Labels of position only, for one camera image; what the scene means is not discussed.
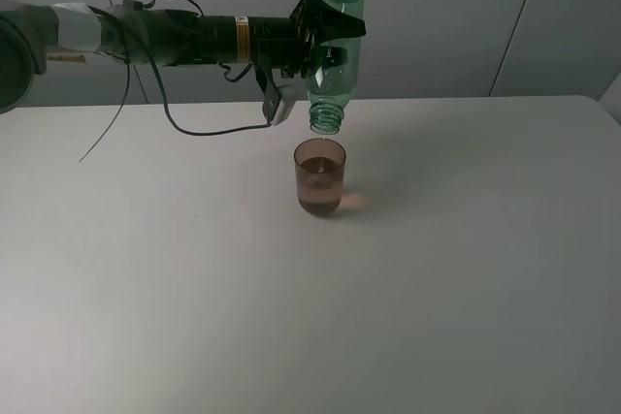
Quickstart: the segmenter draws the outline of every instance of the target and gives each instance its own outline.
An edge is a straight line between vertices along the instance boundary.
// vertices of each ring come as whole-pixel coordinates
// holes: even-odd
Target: robotic arm
[[[289,17],[151,10],[154,1],[145,5],[125,0],[107,11],[85,4],[0,1],[0,113],[17,107],[34,75],[46,72],[49,53],[90,51],[124,63],[149,63],[157,78],[156,64],[252,64],[264,94],[267,126],[278,125],[291,112],[295,96],[287,90],[291,86],[276,86],[272,71],[279,69],[283,78],[297,74],[305,78],[313,73],[314,48],[366,34],[363,20],[322,0],[300,0]],[[346,63],[346,51],[333,48],[335,52],[332,66]]]

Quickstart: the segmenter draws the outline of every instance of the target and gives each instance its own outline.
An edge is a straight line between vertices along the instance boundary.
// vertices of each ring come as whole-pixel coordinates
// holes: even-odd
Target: green plastic bottle
[[[365,0],[323,0],[339,12],[362,19]],[[310,100],[310,128],[319,135],[339,133],[344,118],[344,108],[353,96],[358,80],[360,38],[338,39],[315,48],[312,69],[307,77]],[[333,68],[323,68],[332,55],[330,47],[344,48],[347,62]]]

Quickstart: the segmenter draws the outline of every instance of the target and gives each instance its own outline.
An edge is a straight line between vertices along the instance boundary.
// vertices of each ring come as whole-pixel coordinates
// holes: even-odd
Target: white table
[[[358,208],[317,219],[307,109],[200,139],[130,107],[79,165],[115,109],[2,115],[0,412],[621,412],[621,127],[579,97],[354,102]]]

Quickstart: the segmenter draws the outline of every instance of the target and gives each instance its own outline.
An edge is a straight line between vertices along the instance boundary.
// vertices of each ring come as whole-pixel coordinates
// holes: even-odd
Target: bottle neck
[[[345,116],[343,108],[322,98],[310,105],[310,128],[318,135],[336,135]]]

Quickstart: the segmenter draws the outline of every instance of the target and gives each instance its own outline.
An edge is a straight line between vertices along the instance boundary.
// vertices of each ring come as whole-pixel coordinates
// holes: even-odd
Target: orange label
[[[236,16],[237,29],[237,60],[247,63],[250,61],[250,26],[247,16]]]

